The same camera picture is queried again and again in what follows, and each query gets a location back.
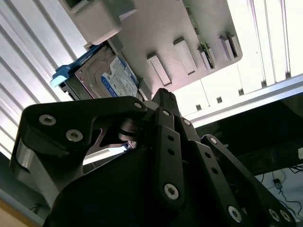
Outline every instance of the white panel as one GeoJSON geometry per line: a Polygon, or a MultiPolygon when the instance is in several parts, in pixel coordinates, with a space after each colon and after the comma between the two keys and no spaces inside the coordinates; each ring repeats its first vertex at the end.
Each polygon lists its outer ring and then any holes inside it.
{"type": "Polygon", "coordinates": [[[303,1],[286,0],[286,24],[288,32],[290,70],[292,77],[303,73],[303,1]]]}
{"type": "Polygon", "coordinates": [[[200,80],[174,91],[174,94],[182,116],[196,112],[196,105],[200,105],[202,110],[209,107],[200,80]]]}
{"type": "Polygon", "coordinates": [[[218,105],[218,97],[222,98],[223,103],[233,102],[239,97],[239,89],[242,88],[236,64],[204,77],[201,81],[210,106],[218,105]]]}

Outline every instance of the hard drive label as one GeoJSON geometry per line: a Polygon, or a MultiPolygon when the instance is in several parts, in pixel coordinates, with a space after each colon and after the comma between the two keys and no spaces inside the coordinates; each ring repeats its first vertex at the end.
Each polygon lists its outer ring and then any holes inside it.
{"type": "Polygon", "coordinates": [[[134,96],[138,91],[138,80],[133,71],[121,58],[115,57],[110,64],[112,74],[103,73],[101,82],[109,91],[112,97],[134,96]]]}

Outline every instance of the metal sheet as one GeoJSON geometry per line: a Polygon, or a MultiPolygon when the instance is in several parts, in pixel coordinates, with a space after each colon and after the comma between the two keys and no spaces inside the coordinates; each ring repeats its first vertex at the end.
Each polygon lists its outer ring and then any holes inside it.
{"type": "Polygon", "coordinates": [[[0,43],[0,152],[10,158],[27,106],[71,100],[49,82],[86,42],[57,1],[3,0],[0,43]]]}

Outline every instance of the black metal bracket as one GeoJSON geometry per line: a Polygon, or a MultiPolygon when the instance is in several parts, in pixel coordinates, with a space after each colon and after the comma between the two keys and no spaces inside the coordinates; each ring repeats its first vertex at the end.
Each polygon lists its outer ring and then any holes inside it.
{"type": "Polygon", "coordinates": [[[200,141],[165,89],[146,106],[118,97],[28,107],[10,166],[53,206],[49,226],[295,226],[217,138],[200,141]],[[83,175],[87,152],[129,140],[134,150],[83,175]]]}

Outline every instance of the white plastic tab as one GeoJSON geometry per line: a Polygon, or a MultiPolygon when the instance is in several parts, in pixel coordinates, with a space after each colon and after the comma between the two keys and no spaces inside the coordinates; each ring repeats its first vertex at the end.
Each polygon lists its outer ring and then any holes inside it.
{"type": "Polygon", "coordinates": [[[180,60],[182,61],[186,73],[190,75],[196,72],[197,66],[185,40],[183,38],[180,38],[174,41],[174,46],[176,48],[180,60]]]}
{"type": "Polygon", "coordinates": [[[165,71],[156,53],[147,56],[147,62],[155,69],[164,86],[171,84],[171,80],[168,77],[167,72],[165,71]]]}
{"type": "Polygon", "coordinates": [[[151,92],[151,90],[148,88],[145,79],[142,79],[142,80],[140,81],[138,91],[140,92],[140,94],[142,95],[142,97],[143,97],[143,99],[144,99],[145,101],[151,101],[151,99],[152,99],[152,98],[151,98],[152,92],[151,92]]]}
{"type": "Polygon", "coordinates": [[[229,43],[231,45],[234,57],[237,57],[239,55],[239,52],[241,51],[239,42],[237,40],[237,37],[235,35],[230,34],[230,33],[227,33],[226,36],[227,36],[227,38],[229,40],[229,43]]]}
{"type": "Polygon", "coordinates": [[[210,71],[212,68],[210,67],[210,64],[209,64],[209,61],[207,59],[206,53],[202,50],[202,48],[199,48],[198,50],[199,50],[199,52],[201,54],[201,58],[202,58],[202,60],[204,62],[205,68],[208,71],[210,71]]]}
{"type": "Polygon", "coordinates": [[[233,56],[232,47],[229,43],[229,40],[224,36],[220,36],[220,40],[222,42],[222,46],[225,52],[226,59],[233,61],[235,57],[233,56]]]}

